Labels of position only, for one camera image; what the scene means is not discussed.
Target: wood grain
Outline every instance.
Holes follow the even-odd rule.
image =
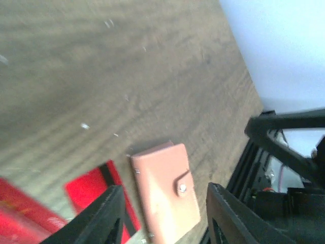
[[[198,243],[262,109],[218,2],[3,1],[0,33],[0,174],[69,219],[62,186],[112,159],[143,221],[126,155],[183,142],[202,221],[179,243]]]

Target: leather wallet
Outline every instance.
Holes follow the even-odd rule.
[[[149,237],[173,244],[200,221],[184,144],[171,141],[132,156]]]

